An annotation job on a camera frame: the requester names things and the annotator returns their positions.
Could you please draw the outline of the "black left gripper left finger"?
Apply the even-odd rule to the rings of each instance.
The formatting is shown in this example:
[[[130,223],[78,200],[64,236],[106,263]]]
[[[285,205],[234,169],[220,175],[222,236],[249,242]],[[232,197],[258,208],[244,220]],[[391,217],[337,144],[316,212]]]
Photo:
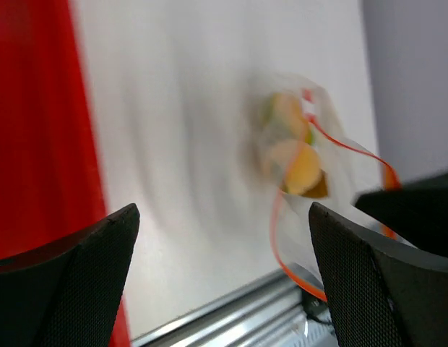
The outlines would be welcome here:
[[[139,222],[132,203],[0,260],[0,346],[108,346]]]

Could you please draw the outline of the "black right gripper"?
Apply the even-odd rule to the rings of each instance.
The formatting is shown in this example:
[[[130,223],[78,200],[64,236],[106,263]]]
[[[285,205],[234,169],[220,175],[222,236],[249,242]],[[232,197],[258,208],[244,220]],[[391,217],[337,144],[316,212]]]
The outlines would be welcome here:
[[[448,171],[364,193],[355,207],[419,249],[448,258]]]

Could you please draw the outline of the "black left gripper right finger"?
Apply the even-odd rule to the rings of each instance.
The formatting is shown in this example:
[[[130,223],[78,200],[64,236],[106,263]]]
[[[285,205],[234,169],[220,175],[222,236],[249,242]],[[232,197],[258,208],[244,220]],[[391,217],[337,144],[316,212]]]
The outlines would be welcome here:
[[[448,346],[448,258],[318,202],[309,228],[339,346]]]

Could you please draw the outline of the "clear zip top bag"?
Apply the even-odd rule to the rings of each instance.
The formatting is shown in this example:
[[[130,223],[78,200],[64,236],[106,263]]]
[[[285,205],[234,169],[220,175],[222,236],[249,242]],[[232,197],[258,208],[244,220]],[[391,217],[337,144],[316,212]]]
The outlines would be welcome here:
[[[279,268],[301,289],[326,299],[309,210],[319,203],[362,226],[397,239],[390,227],[361,212],[369,189],[398,189],[394,168],[348,138],[327,90],[298,74],[257,71],[247,91],[254,175],[266,212],[263,225]]]

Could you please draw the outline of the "brown kiwi fruit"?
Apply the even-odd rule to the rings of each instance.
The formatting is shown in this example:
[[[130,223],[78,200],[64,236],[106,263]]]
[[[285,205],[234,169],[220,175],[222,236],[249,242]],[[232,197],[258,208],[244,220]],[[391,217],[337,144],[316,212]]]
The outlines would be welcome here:
[[[326,173],[322,171],[319,182],[311,189],[302,194],[303,197],[321,199],[329,196]]]

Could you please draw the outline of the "yellow green mango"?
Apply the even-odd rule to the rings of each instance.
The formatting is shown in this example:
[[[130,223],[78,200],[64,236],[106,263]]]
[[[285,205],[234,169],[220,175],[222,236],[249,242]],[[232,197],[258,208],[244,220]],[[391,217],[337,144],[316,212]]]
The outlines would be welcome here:
[[[276,92],[268,95],[261,110],[262,126],[277,125],[295,138],[312,145],[314,136],[304,115],[301,101],[292,93]]]

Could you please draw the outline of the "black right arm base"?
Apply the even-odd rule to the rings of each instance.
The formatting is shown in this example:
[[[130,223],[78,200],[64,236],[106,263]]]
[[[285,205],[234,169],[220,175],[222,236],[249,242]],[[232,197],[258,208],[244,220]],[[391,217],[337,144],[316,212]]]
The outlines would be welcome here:
[[[321,325],[333,326],[331,319],[320,317],[321,314],[329,311],[327,304],[305,290],[302,290],[301,306],[308,320],[313,320]]]

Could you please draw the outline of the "orange fruit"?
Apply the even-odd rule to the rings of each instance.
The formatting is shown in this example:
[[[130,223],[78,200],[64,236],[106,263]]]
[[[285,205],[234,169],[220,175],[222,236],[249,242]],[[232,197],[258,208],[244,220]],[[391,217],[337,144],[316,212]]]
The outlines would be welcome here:
[[[288,194],[303,194],[319,182],[321,175],[319,154],[312,146],[303,145],[288,167],[284,190]]]

